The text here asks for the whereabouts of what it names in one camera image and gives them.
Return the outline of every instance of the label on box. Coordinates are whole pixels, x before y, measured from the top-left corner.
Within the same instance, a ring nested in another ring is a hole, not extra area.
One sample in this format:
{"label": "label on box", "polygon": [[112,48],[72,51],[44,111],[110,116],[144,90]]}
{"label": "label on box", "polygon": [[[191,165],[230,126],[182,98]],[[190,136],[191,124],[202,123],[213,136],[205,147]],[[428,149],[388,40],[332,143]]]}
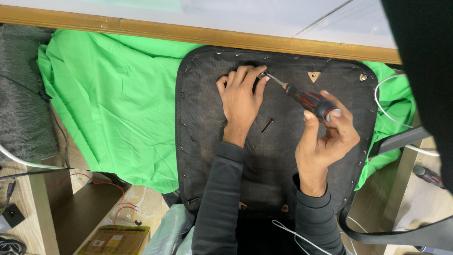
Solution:
{"label": "label on box", "polygon": [[103,243],[104,243],[104,241],[96,240],[96,241],[94,241],[91,245],[92,245],[92,246],[101,246]]}
{"label": "label on box", "polygon": [[110,240],[110,242],[108,242],[107,246],[108,247],[116,247],[120,243],[121,238],[123,238],[122,235],[114,235],[112,237],[112,239]]}

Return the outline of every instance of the fingernail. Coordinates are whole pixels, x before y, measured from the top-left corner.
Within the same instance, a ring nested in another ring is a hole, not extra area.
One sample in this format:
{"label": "fingernail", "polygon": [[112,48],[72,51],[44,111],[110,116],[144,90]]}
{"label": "fingernail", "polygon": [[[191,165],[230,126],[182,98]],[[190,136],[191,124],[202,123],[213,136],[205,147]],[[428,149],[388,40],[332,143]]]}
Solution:
{"label": "fingernail", "polygon": [[311,119],[311,115],[309,113],[304,112],[304,115],[305,115],[305,119]]}
{"label": "fingernail", "polygon": [[341,117],[341,112],[335,109],[335,110],[333,110],[332,115],[339,118],[339,117]]}

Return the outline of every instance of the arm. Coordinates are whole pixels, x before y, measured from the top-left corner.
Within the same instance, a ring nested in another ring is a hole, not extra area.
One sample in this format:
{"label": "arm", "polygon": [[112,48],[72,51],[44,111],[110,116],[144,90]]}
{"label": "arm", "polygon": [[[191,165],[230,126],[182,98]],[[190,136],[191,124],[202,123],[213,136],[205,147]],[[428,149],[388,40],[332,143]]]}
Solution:
{"label": "arm", "polygon": [[[360,140],[352,125],[352,114],[343,104],[326,91],[321,94],[333,101],[341,110],[331,114],[332,122],[323,122],[326,135],[318,138],[319,120],[305,111],[305,130],[296,148],[298,174],[293,177],[293,193],[296,196],[296,232],[333,255],[345,255],[330,204],[327,185],[328,166],[344,157]],[[309,254],[324,254],[316,247],[298,238]]]}
{"label": "arm", "polygon": [[192,238],[194,255],[237,254],[236,225],[241,196],[243,147],[269,77],[263,77],[252,93],[257,75],[265,66],[240,66],[217,81],[228,120],[198,211]]}

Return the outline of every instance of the cardboard box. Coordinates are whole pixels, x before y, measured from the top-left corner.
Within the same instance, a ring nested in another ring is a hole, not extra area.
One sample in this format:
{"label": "cardboard box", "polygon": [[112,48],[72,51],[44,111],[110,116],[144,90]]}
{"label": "cardboard box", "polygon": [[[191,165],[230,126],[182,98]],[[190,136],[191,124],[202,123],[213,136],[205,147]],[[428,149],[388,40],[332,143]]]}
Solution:
{"label": "cardboard box", "polygon": [[113,226],[101,226],[77,254],[140,255],[149,242],[150,229],[146,226],[115,226],[113,232]]}

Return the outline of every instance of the green fabric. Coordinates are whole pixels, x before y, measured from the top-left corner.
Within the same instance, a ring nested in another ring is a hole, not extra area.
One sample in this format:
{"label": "green fabric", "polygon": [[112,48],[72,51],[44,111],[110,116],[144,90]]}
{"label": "green fabric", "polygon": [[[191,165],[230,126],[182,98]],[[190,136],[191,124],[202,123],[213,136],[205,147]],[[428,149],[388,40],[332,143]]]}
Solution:
{"label": "green fabric", "polygon": [[[373,70],[379,82],[387,77],[397,75],[395,71],[383,63],[361,62]],[[392,116],[392,118],[406,125],[412,123],[412,118],[415,113],[415,100],[406,77],[396,77],[387,80],[379,86],[378,92],[379,104],[390,116]],[[378,109],[370,148],[373,147],[375,141],[407,129],[407,127],[393,122]],[[376,156],[370,162],[367,159],[363,165],[362,174],[360,175],[355,190],[360,189],[365,183],[365,180],[370,177],[372,173],[395,161],[400,155],[401,151],[396,149]]]}
{"label": "green fabric", "polygon": [[91,171],[161,193],[178,188],[176,72],[199,46],[59,29],[39,47],[46,92]]}

